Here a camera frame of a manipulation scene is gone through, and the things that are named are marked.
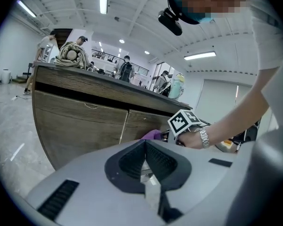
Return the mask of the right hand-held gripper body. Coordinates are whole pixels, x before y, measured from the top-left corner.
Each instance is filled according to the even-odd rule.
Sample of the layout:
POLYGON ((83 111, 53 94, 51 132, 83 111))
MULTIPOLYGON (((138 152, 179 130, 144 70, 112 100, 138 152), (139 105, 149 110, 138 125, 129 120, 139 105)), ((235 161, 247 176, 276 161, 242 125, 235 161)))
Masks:
POLYGON ((169 129, 166 133, 168 143, 185 146, 178 140, 178 137, 185 132, 195 132, 203 128, 200 119, 192 112, 192 110, 179 110, 168 121, 169 129))

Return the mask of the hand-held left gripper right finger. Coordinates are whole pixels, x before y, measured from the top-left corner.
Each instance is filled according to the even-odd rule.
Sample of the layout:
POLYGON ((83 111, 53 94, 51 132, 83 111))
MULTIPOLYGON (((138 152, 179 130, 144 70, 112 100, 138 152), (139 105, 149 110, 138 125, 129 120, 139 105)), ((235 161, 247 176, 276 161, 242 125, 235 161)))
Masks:
POLYGON ((226 226, 234 198, 229 176, 236 154, 145 141, 146 161, 158 180, 145 226, 226 226))

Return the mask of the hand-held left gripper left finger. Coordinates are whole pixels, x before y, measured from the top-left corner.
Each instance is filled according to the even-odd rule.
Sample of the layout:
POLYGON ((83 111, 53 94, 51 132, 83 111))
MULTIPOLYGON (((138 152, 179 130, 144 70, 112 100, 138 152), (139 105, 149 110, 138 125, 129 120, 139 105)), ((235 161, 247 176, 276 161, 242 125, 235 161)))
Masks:
POLYGON ((132 144, 122 143, 75 158, 35 186, 26 201, 37 210, 65 180, 70 180, 78 187, 54 220, 61 226, 164 226, 144 195, 122 192, 105 174, 107 159, 132 144))

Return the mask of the purple cloth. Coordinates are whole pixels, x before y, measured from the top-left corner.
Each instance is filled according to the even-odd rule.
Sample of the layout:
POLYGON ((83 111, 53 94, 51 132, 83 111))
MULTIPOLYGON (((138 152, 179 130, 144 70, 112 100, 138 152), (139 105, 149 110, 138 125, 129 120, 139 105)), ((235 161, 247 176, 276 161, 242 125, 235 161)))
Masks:
POLYGON ((160 130, 151 130, 147 134, 145 134, 141 139, 145 140, 161 140, 161 131, 160 130))

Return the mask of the person's right forearm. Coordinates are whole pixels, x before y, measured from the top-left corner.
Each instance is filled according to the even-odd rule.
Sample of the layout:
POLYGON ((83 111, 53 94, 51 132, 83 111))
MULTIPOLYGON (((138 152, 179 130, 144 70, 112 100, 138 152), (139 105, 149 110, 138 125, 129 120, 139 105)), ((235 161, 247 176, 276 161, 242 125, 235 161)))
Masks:
MULTIPOLYGON (((261 90, 261 88, 253 87, 241 103, 222 120, 205 127, 210 146, 242 133, 260 120, 268 110, 268 103, 263 97, 261 90)), ((185 147, 203 148, 199 131, 182 133, 178 140, 185 144, 185 147)))

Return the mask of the dark wooden sink cabinet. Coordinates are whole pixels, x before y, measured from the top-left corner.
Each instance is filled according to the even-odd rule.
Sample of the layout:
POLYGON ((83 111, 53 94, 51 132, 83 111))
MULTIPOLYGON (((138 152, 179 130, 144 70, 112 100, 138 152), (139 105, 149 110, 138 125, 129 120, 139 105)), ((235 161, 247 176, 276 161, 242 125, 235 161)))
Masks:
POLYGON ((38 63, 32 95, 38 90, 95 105, 172 117, 188 105, 128 82, 73 67, 38 63))

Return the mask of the silver wristwatch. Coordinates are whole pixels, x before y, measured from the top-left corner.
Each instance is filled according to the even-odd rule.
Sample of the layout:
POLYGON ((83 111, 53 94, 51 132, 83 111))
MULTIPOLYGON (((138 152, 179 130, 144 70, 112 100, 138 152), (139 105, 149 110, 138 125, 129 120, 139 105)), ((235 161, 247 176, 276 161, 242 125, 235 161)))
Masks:
POLYGON ((210 147, 210 142, 209 142, 209 138, 208 138, 208 134, 206 130, 202 128, 201 130, 199 130, 199 134, 200 134, 203 148, 210 147))

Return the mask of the light green cartoon bottle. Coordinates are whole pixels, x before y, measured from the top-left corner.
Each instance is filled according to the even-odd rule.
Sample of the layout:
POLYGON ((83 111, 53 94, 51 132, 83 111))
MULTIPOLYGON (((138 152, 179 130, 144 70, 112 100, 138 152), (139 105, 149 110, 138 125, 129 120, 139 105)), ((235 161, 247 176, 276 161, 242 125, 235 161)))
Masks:
POLYGON ((170 91, 168 97, 170 99, 178 100, 184 93, 185 79, 182 73, 177 73, 171 81, 170 91))

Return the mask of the black mezzanine railing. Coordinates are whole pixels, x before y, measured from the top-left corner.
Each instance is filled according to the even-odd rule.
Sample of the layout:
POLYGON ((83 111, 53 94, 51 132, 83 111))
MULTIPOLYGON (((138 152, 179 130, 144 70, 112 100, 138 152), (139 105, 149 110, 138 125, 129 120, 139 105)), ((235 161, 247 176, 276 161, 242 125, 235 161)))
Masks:
MULTIPOLYGON (((98 61, 97 63, 99 64, 99 61, 105 61, 106 63, 110 64, 110 65, 116 65, 119 61, 124 62, 123 58, 120 58, 118 56, 115 55, 111 55, 105 52, 101 52, 98 51, 96 49, 92 49, 92 61, 95 63, 95 66, 97 68, 100 68, 100 66, 97 66, 96 61, 98 61)), ((149 73, 149 70, 147 68, 144 68, 142 66, 139 66, 135 63, 132 62, 132 64, 134 65, 134 69, 137 72, 143 73, 145 75, 147 75, 149 73)))

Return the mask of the teal face mask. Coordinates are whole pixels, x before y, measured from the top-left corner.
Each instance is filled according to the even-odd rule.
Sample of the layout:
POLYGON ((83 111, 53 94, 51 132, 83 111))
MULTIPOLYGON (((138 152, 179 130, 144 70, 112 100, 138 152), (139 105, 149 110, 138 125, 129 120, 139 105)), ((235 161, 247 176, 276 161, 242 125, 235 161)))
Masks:
POLYGON ((168 0, 171 10, 173 13, 182 21, 197 25, 203 22, 211 22, 213 18, 210 17, 210 14, 205 13, 195 13, 190 8, 186 7, 183 4, 182 0, 168 0))

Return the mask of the person's white shirt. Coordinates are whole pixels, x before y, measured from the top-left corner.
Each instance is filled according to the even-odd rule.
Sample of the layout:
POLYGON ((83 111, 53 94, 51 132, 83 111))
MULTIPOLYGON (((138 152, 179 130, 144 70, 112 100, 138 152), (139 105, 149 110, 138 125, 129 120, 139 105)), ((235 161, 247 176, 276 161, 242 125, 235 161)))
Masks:
POLYGON ((250 0, 263 100, 283 128, 283 22, 268 0, 250 0))

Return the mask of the white crumpled towel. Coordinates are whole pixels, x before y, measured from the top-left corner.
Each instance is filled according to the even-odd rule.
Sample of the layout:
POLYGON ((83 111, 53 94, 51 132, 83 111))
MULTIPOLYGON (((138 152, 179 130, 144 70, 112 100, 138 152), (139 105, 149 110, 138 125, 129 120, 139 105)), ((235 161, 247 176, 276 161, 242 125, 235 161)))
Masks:
POLYGON ((76 42, 66 42, 55 57, 54 64, 87 70, 90 62, 85 50, 76 42))

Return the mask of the white trash bin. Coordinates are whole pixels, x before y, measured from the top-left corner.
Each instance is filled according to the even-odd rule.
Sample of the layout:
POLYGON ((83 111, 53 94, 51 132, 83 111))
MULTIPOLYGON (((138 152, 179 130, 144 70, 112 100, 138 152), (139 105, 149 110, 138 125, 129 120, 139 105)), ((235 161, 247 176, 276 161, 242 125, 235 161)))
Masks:
POLYGON ((3 69, 1 74, 1 83, 9 84, 11 81, 11 71, 9 69, 3 69))

